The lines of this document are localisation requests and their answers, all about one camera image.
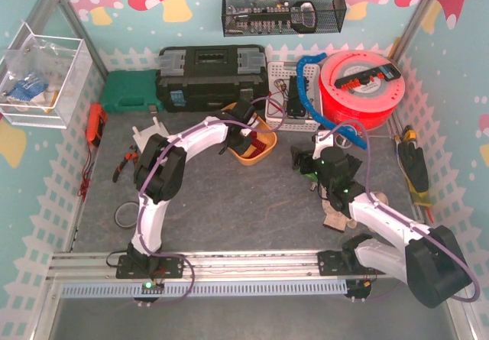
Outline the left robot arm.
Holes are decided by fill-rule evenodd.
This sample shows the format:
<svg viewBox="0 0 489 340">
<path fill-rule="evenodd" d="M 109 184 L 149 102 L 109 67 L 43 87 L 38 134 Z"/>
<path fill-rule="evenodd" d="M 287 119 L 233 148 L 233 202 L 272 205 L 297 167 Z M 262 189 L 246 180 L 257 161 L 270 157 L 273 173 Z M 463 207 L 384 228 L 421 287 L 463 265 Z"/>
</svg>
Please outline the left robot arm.
<svg viewBox="0 0 489 340">
<path fill-rule="evenodd" d="M 164 216 L 180 191 L 186 162 L 213 145 L 223 144 L 225 149 L 242 145 L 241 131 L 252 126 L 254 113 L 253 104 L 240 100 L 179 134 L 155 133 L 148 138 L 134 172 L 139 211 L 127 255 L 136 265 L 148 269 L 156 263 Z"/>
</svg>

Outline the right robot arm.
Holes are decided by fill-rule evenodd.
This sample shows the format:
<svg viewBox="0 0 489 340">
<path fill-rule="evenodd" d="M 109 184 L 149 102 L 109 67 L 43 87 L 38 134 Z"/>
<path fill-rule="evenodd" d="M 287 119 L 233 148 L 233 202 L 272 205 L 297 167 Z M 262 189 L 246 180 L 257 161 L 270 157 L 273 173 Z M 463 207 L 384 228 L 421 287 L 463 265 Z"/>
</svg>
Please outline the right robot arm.
<svg viewBox="0 0 489 340">
<path fill-rule="evenodd" d="M 338 251 L 317 254 L 323 276 L 381 272 L 405 283 L 428 308 L 435 308 L 475 281 L 452 231 L 430 228 L 400 214 L 355 180 L 361 161 L 336 146 L 291 147 L 293 169 L 313 178 L 326 218 L 339 215 L 383 238 L 361 233 Z"/>
</svg>

